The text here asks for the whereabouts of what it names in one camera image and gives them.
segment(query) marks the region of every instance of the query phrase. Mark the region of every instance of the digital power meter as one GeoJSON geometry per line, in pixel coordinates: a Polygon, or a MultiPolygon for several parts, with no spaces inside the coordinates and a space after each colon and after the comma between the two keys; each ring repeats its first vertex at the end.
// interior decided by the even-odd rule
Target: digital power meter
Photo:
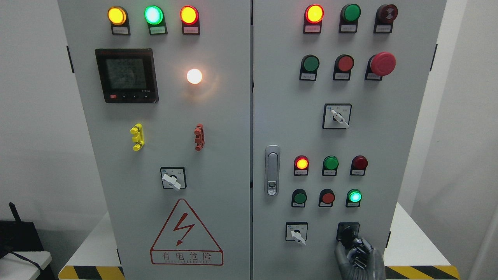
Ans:
{"type": "Polygon", "coordinates": [[[107,103],[155,103],[159,100],[152,49],[96,49],[107,103]]]}

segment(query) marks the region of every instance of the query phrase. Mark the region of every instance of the white indicator light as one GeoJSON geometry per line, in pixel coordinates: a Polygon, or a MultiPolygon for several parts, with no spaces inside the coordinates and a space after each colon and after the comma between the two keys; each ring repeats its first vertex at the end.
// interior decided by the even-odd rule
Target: white indicator light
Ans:
{"type": "Polygon", "coordinates": [[[187,81],[193,85],[197,85],[202,81],[202,72],[199,69],[190,69],[187,72],[187,81]]]}

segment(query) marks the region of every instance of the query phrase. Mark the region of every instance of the red triangle warning sign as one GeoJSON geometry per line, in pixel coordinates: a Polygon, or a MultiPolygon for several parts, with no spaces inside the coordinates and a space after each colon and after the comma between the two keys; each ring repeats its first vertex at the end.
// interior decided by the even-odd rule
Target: red triangle warning sign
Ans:
{"type": "Polygon", "coordinates": [[[150,248],[154,265],[222,266],[223,250],[194,209],[180,198],[150,248]]]}

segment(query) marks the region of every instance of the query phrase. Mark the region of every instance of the yellow and black hazard stripe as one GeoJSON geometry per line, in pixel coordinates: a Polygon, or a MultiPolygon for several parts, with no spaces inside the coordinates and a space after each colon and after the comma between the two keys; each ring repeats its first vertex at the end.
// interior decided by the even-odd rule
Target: yellow and black hazard stripe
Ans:
{"type": "MultiPolygon", "coordinates": [[[[453,266],[390,266],[385,267],[387,280],[404,279],[460,279],[453,266]]],[[[65,266],[59,273],[60,280],[125,280],[122,267],[65,266]]]]}

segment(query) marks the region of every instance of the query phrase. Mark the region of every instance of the lightning bolt symbol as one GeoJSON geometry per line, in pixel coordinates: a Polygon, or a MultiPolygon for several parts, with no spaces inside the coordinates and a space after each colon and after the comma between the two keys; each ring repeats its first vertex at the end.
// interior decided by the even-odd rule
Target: lightning bolt symbol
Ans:
{"type": "Polygon", "coordinates": [[[183,235],[183,237],[178,240],[176,242],[176,246],[180,245],[183,243],[183,239],[185,238],[185,236],[187,236],[187,234],[189,233],[189,231],[195,226],[195,224],[192,224],[192,225],[188,225],[188,226],[184,226],[184,227],[180,227],[180,225],[182,224],[182,222],[185,220],[185,218],[187,218],[188,214],[187,213],[183,213],[183,216],[180,218],[180,220],[178,221],[178,224],[176,224],[176,227],[173,231],[177,231],[177,230],[181,230],[181,229],[186,229],[188,228],[188,230],[185,232],[185,234],[183,235]]]}

